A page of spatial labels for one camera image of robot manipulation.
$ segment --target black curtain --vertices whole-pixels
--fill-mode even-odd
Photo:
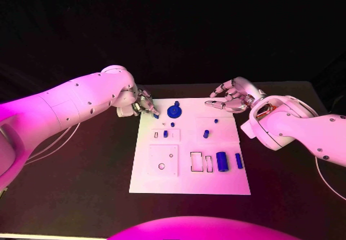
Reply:
[[[244,76],[323,86],[319,75],[346,50],[345,25],[332,2],[1,0],[0,101],[112,64],[137,84]],[[336,95],[340,86],[329,86]]]

